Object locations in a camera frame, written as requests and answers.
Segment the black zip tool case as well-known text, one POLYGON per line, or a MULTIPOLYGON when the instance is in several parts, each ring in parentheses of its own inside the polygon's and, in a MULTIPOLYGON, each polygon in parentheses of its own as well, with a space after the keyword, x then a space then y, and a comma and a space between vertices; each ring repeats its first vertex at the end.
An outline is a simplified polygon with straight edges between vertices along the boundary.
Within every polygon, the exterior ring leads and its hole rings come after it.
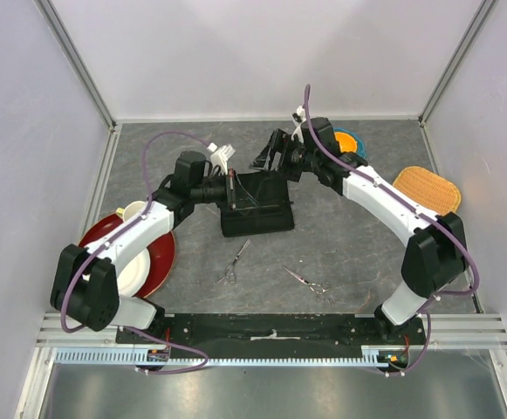
POLYGON ((225 237, 244 237, 290 231, 295 228, 288 182, 277 172, 237 174, 245 188, 261 203, 260 209, 225 209, 219 203, 221 229, 225 237))

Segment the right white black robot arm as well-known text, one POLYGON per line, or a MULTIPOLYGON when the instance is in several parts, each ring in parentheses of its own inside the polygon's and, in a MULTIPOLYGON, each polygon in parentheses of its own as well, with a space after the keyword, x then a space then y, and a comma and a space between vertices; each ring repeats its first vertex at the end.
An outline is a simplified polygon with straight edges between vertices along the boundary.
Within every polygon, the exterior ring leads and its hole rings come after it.
POLYGON ((461 218, 442 216, 401 193, 356 152, 341 145, 337 130, 322 117, 299 122, 293 133, 276 129, 250 168, 276 171, 296 182, 313 173, 338 195, 369 211, 405 247, 401 284, 374 314, 375 337, 394 343, 430 300, 463 274, 469 253, 461 218))

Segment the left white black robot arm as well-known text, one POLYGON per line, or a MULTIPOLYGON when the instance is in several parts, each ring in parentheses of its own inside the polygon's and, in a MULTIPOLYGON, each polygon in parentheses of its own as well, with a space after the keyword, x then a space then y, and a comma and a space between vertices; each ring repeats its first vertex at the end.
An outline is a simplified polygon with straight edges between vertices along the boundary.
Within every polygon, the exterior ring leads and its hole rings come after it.
POLYGON ((195 206, 227 197, 231 145, 209 145, 209 156, 181 155, 168 187, 150 189, 147 201, 113 231, 86 246, 70 244, 60 253, 51 305, 60 313, 66 333, 83 328, 133 327, 146 343, 165 333, 158 308, 144 299, 124 296, 118 275, 156 239, 170 233, 195 206))

